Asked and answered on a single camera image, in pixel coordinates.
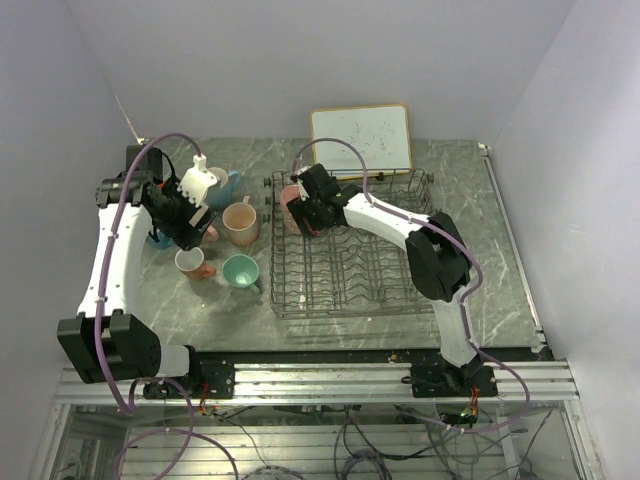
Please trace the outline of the dark blue textured mug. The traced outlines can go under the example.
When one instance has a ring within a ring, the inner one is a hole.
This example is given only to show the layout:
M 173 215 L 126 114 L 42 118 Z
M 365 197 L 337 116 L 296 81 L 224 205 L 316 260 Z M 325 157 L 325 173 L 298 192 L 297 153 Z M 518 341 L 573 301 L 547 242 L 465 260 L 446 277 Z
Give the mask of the dark blue textured mug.
M 173 240 L 161 231 L 150 232 L 146 237 L 146 243 L 157 250 L 165 250 L 174 245 Z

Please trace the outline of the pink patterned mug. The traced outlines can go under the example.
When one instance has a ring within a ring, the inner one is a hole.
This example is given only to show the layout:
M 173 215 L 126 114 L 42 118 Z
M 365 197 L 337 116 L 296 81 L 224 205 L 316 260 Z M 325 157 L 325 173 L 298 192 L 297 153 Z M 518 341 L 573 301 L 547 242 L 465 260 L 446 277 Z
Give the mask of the pink patterned mug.
M 294 213 L 301 213 L 304 226 L 307 229 L 306 235 L 319 237 L 321 231 L 314 228 L 312 223 L 318 220 L 320 207 L 311 199 L 300 199 L 299 186 L 297 184 L 288 185 L 283 188 L 279 197 L 285 226 L 296 235 L 303 235 L 294 217 Z

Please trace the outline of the pink faceted mug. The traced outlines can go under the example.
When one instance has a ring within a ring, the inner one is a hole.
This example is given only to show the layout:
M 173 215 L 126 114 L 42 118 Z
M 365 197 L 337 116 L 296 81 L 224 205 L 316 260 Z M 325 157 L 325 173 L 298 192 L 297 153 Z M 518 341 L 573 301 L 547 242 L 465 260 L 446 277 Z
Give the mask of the pink faceted mug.
M 203 234 L 203 243 L 212 243 L 219 240 L 219 232 L 213 227 L 209 226 Z

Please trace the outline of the light blue mug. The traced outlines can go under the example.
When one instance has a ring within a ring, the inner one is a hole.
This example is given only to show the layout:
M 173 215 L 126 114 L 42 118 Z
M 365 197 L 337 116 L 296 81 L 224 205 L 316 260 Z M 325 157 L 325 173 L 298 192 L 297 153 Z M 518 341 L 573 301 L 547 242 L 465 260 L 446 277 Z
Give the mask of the light blue mug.
M 212 210 L 224 210 L 232 204 L 233 195 L 241 180 L 241 173 L 236 170 L 229 172 L 219 167 L 209 167 L 218 182 L 208 190 L 206 205 Z

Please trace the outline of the small coral mug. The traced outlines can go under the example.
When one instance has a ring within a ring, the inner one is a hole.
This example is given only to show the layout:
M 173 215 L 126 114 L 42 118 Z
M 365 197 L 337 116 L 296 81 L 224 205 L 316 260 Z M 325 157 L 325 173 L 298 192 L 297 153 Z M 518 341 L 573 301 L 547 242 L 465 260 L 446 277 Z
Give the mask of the small coral mug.
M 199 247 L 177 251 L 174 264 L 183 275 L 193 281 L 203 281 L 216 275 L 216 269 L 206 262 L 204 252 Z

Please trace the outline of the salmon pink mug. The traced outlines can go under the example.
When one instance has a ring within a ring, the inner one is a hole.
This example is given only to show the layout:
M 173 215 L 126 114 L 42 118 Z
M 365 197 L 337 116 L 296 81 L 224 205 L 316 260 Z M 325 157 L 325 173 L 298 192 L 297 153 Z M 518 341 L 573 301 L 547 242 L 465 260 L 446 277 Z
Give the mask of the salmon pink mug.
M 229 205 L 223 212 L 222 222 L 234 245 L 248 246 L 259 237 L 258 216 L 249 196 Z

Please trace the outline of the mint green mug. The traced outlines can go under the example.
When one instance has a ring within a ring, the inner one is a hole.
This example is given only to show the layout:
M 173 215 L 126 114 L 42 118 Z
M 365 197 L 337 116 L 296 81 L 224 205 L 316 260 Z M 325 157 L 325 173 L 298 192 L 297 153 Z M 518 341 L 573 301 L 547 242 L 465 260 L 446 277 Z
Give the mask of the mint green mug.
M 234 288 L 250 289 L 260 293 L 260 270 L 256 261 L 244 254 L 230 256 L 223 264 L 224 279 Z

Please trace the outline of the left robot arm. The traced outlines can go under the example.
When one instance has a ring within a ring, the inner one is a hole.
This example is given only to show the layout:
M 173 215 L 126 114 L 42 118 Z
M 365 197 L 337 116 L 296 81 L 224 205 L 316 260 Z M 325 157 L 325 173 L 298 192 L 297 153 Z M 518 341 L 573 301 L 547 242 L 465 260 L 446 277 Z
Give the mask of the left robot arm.
M 96 190 L 99 240 L 86 293 L 75 317 L 63 319 L 57 339 L 86 384 L 151 377 L 161 369 L 158 336 L 135 306 L 146 240 L 163 234 L 181 250 L 200 247 L 214 214 L 205 203 L 218 178 L 202 154 L 183 177 L 159 178 L 163 152 L 130 146 L 127 168 Z

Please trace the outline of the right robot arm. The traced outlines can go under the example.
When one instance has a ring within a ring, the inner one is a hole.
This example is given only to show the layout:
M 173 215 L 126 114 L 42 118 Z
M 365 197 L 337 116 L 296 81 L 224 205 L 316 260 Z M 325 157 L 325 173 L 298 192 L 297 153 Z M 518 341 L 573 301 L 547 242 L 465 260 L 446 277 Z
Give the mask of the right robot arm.
M 286 208 L 303 235 L 353 227 L 406 253 L 411 280 L 435 313 L 444 363 L 442 387 L 455 396 L 471 389 L 481 367 L 463 296 L 471 262 L 452 219 L 399 209 L 371 195 L 366 185 L 342 186 L 320 164 L 297 170 L 291 180 L 298 194 Z

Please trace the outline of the yellow framed whiteboard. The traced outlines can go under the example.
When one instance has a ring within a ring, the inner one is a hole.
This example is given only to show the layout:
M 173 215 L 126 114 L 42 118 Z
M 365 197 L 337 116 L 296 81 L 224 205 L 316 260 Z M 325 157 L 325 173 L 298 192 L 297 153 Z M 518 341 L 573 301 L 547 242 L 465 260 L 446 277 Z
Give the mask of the yellow framed whiteboard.
M 403 104 L 318 109 L 311 113 L 314 161 L 340 179 L 413 167 Z

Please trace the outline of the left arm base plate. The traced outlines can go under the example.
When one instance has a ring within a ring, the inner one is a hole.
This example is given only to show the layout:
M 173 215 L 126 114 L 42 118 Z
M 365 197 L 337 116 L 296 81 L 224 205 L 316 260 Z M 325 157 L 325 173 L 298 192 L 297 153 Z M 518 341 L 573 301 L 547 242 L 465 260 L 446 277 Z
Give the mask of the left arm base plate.
M 231 399 L 234 393 L 236 370 L 226 354 L 197 351 L 190 346 L 160 346 L 135 354 L 131 363 L 141 376 L 158 378 L 144 387 L 145 399 L 181 398 L 179 388 L 168 378 L 191 398 Z

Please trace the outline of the aluminium frame rail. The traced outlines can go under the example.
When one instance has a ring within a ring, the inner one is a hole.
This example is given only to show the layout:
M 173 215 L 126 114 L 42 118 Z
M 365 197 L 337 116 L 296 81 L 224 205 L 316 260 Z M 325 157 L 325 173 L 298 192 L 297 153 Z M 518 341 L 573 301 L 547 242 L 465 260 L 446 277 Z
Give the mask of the aluminium frame rail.
M 530 400 L 566 401 L 579 398 L 573 375 L 565 362 L 510 362 L 512 369 L 493 369 L 490 386 L 480 389 L 485 403 L 522 402 L 523 388 Z M 401 378 L 408 364 L 239 364 L 231 397 L 207 395 L 208 405 L 320 405 L 371 403 L 427 403 L 433 393 L 418 398 Z

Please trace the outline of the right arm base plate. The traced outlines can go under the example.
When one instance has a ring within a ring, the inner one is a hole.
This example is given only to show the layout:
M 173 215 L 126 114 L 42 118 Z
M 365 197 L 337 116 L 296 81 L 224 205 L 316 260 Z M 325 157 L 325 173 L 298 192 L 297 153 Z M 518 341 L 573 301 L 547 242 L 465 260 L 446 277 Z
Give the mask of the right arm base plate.
M 475 359 L 461 368 L 441 360 L 412 364 L 401 383 L 410 385 L 414 398 L 496 397 L 494 370 Z

